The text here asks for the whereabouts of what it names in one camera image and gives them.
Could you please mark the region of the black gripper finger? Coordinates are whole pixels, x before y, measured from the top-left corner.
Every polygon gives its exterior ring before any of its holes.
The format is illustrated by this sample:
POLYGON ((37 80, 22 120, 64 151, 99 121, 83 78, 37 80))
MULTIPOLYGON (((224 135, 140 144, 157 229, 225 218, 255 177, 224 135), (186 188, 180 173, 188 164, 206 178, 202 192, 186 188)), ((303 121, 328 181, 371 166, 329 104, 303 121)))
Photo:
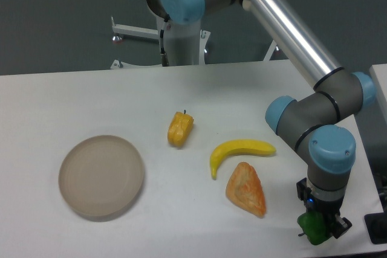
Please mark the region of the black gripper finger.
POLYGON ((311 195, 311 188, 307 185, 307 178, 296 183, 298 199, 304 203, 306 212, 314 210, 314 198, 311 195))
POLYGON ((351 227, 352 223, 347 218, 342 218, 339 214, 329 216, 328 230, 336 239, 344 235, 351 227))

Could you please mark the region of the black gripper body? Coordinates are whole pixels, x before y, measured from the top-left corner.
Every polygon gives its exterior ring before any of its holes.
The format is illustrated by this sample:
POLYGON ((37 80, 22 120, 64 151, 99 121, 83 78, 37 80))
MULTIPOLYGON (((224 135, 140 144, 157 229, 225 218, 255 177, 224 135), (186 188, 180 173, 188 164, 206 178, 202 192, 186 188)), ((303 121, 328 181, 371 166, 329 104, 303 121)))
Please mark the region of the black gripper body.
POLYGON ((345 196, 345 188, 337 190, 324 190, 313 184, 307 178, 307 185, 311 188, 311 195, 314 198, 314 210, 322 213, 328 229, 330 215, 339 214, 345 196))

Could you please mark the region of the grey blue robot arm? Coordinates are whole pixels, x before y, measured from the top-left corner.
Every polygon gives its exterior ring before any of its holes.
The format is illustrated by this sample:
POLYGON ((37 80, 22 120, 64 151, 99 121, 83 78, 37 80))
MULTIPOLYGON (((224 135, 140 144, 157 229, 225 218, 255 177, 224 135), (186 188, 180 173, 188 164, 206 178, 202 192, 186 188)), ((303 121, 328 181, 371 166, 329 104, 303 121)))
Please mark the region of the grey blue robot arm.
POLYGON ((285 0, 147 0, 160 18, 157 39, 163 66, 200 62, 200 22, 214 11, 239 3, 251 12, 313 88, 297 101, 277 98, 267 124, 307 164, 297 183, 306 212, 298 224, 310 243, 341 237, 351 222, 341 217, 346 186, 356 159, 356 141, 338 122, 369 106, 375 86, 364 73, 349 73, 316 39, 285 0))

